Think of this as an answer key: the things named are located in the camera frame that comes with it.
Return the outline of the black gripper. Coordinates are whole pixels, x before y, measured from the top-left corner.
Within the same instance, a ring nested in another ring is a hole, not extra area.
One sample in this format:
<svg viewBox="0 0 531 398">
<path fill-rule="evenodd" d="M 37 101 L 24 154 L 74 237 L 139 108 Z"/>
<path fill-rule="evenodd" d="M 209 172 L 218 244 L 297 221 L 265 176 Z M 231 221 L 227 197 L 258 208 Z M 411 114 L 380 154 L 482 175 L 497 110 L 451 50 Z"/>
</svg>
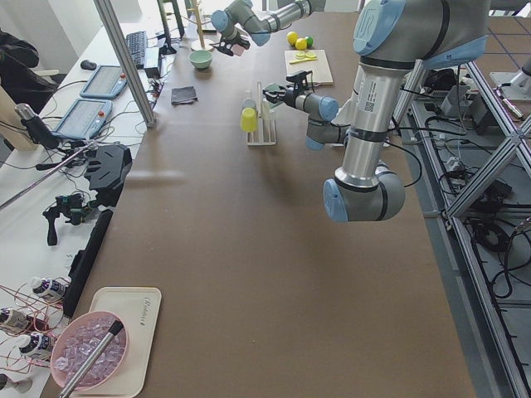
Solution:
<svg viewBox="0 0 531 398">
<path fill-rule="evenodd" d="M 306 91 L 309 89 L 308 75 L 310 71 L 300 70 L 286 76 L 287 86 L 281 86 L 279 90 L 263 90 L 265 99 L 272 103 L 279 102 L 294 109 L 303 109 L 306 100 Z"/>
<path fill-rule="evenodd" d="M 219 42 L 211 44 L 211 47 L 222 54 L 233 54 L 231 51 L 231 47 L 234 44 L 241 44 L 245 45 L 247 44 L 250 49 L 250 42 L 244 37 L 244 36 L 236 36 L 232 39 L 229 39 L 227 37 L 222 36 Z"/>
</svg>

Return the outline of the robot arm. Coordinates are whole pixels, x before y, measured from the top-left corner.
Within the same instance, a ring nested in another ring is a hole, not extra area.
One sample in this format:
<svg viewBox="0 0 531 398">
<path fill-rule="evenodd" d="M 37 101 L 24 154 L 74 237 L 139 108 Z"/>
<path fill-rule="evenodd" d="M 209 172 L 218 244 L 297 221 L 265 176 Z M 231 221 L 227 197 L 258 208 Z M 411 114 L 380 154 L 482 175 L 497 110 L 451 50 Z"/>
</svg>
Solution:
<svg viewBox="0 0 531 398">
<path fill-rule="evenodd" d="M 212 47 L 228 56 L 240 56 L 250 49 L 250 41 L 264 46 L 272 33 L 286 29 L 292 22 L 313 12 L 322 12 L 325 4 L 325 1 L 293 1 L 261 17 L 253 10 L 252 1 L 233 1 L 212 14 L 211 23 L 220 33 L 219 42 Z"/>
<path fill-rule="evenodd" d="M 483 54 L 488 1 L 370 1 L 353 34 L 359 56 L 353 94 L 337 110 L 350 123 L 343 164 L 324 182 L 324 208 L 336 222 L 385 221 L 405 201 L 398 175 L 380 152 L 402 78 L 417 61 L 457 66 Z"/>
</svg>

